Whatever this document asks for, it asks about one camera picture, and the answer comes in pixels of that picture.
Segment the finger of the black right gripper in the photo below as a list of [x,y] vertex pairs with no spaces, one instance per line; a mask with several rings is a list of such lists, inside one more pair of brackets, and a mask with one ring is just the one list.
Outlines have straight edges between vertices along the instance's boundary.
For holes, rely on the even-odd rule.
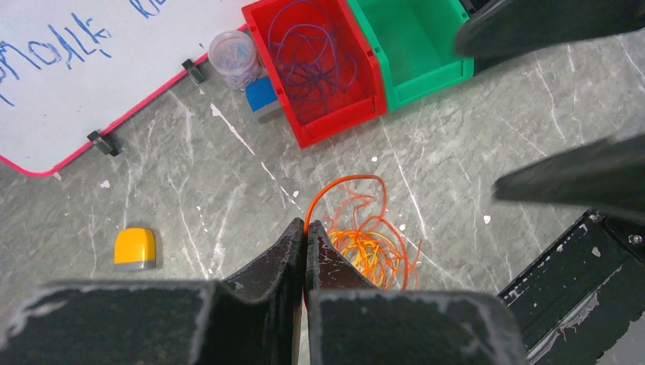
[[644,28],[644,2],[489,1],[456,32],[454,51],[472,58],[516,56],[549,46]]
[[499,201],[596,208],[644,221],[644,134],[609,136],[498,178]]

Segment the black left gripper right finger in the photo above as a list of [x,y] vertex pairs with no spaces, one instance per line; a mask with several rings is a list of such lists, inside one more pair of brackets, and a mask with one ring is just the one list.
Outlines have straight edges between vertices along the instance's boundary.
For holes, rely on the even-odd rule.
[[305,302],[313,364],[525,364],[516,320],[474,291],[382,290],[307,232]]

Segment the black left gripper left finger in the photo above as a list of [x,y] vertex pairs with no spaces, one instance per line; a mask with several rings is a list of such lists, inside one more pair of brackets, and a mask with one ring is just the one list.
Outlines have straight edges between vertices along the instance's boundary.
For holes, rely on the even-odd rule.
[[303,221],[223,280],[59,281],[1,333],[3,364],[295,364]]

